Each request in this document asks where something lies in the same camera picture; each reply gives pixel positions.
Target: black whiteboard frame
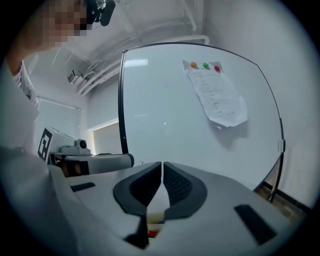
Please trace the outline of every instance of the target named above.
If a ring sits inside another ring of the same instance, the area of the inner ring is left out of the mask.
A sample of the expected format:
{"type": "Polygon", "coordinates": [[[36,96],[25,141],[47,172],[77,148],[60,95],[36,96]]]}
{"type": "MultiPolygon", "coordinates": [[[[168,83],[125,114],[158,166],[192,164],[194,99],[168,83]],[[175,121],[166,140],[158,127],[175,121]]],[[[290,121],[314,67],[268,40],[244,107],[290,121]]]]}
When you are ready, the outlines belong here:
{"type": "Polygon", "coordinates": [[[137,47],[133,47],[133,48],[124,50],[122,52],[122,58],[121,58],[121,63],[120,63],[119,87],[118,87],[118,117],[119,117],[119,132],[120,132],[120,141],[121,141],[122,153],[123,154],[128,154],[129,153],[128,144],[127,144],[127,136],[126,136],[125,113],[124,113],[124,72],[125,72],[124,60],[126,58],[126,53],[129,52],[129,51],[132,51],[132,50],[140,49],[140,48],[145,48],[145,47],[150,47],[150,46],[160,46],[160,45],[195,45],[195,46],[203,46],[203,47],[209,47],[209,48],[213,48],[213,49],[218,49],[218,50],[221,50],[221,51],[233,54],[233,55],[237,55],[238,57],[241,57],[241,58],[245,59],[246,61],[251,62],[252,64],[256,65],[259,68],[259,70],[262,73],[266,83],[269,86],[269,89],[270,89],[270,91],[272,93],[272,96],[273,96],[273,99],[274,99],[274,103],[275,103],[276,109],[278,111],[279,122],[280,122],[280,127],[281,127],[281,139],[283,141],[282,152],[281,152],[279,158],[277,159],[277,161],[275,162],[274,166],[272,167],[272,169],[268,173],[268,175],[269,175],[271,173],[271,171],[274,169],[275,165],[279,161],[279,169],[278,169],[277,177],[276,177],[273,189],[270,192],[270,195],[269,195],[269,198],[268,198],[269,201],[272,202],[274,197],[275,197],[275,194],[276,194],[276,191],[278,189],[279,182],[280,182],[283,163],[284,163],[284,152],[286,150],[286,140],[285,140],[285,137],[284,137],[284,129],[283,129],[283,124],[282,124],[282,119],[281,119],[280,113],[279,113],[279,108],[278,108],[278,105],[277,105],[276,98],[274,96],[274,92],[272,91],[272,89],[271,89],[271,87],[270,87],[270,85],[268,83],[268,80],[265,77],[265,74],[262,72],[262,70],[258,66],[258,64],[254,63],[253,61],[251,61],[251,60],[249,60],[249,59],[247,59],[247,58],[245,58],[245,57],[243,57],[243,56],[241,56],[239,54],[236,54],[236,53],[234,53],[232,51],[229,51],[229,50],[221,49],[219,47],[215,47],[215,46],[211,46],[211,45],[206,45],[206,44],[201,44],[201,43],[193,43],[193,42],[159,42],[159,43],[152,43],[152,44],[147,44],[147,45],[143,45],[143,46],[137,46],[137,47]]]}

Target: paper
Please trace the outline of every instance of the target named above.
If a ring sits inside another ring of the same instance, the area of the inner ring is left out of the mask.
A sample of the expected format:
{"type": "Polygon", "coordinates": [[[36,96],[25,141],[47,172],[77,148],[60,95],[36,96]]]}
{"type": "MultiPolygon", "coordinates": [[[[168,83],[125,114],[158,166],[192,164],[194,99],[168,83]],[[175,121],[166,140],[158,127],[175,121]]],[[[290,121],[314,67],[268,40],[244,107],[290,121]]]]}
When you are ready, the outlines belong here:
{"type": "Polygon", "coordinates": [[[211,121],[218,127],[235,127],[248,120],[246,103],[223,73],[221,66],[216,71],[217,64],[209,63],[208,68],[199,66],[195,69],[186,63],[188,62],[183,61],[186,75],[211,121]]]}

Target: wooden floor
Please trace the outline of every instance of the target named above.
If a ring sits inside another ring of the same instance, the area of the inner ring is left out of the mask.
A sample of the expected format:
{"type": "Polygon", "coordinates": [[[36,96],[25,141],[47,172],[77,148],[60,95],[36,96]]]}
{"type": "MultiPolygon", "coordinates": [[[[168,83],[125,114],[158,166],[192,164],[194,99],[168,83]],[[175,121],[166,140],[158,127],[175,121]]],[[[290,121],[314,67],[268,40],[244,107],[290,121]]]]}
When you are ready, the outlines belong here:
{"type": "MultiPolygon", "coordinates": [[[[268,200],[270,195],[270,190],[263,185],[260,186],[255,192],[266,200],[268,200]]],[[[289,219],[290,222],[300,220],[307,215],[304,211],[277,194],[275,195],[272,204],[277,207],[280,212],[282,212],[282,214],[289,219]]]]}

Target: headset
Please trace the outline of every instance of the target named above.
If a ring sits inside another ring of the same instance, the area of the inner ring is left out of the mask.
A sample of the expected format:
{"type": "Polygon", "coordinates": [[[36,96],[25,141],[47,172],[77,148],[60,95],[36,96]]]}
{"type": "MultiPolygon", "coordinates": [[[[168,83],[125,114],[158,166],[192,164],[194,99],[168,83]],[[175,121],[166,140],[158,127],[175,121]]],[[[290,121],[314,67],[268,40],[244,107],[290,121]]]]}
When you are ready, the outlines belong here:
{"type": "Polygon", "coordinates": [[[113,0],[86,0],[86,23],[92,25],[100,22],[102,26],[107,26],[116,7],[113,0]]]}

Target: baseboard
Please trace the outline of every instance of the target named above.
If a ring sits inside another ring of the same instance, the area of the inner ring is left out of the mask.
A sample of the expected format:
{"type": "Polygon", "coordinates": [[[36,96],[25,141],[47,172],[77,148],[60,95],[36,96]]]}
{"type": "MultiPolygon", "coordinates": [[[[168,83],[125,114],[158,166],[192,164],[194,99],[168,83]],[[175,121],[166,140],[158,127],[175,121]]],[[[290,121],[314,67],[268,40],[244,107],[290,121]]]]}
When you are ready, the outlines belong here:
{"type": "MultiPolygon", "coordinates": [[[[262,182],[261,184],[262,186],[266,187],[268,190],[272,190],[273,189],[273,186],[270,185],[269,183],[267,182],[262,182]]],[[[311,209],[304,205],[303,203],[297,201],[296,199],[292,198],[290,195],[282,192],[281,190],[277,189],[275,191],[275,193],[279,196],[279,197],[282,197],[284,200],[288,201],[290,204],[293,204],[294,206],[296,206],[297,208],[299,208],[300,210],[302,210],[303,212],[305,212],[306,214],[309,214],[311,212],[311,209]]]]}

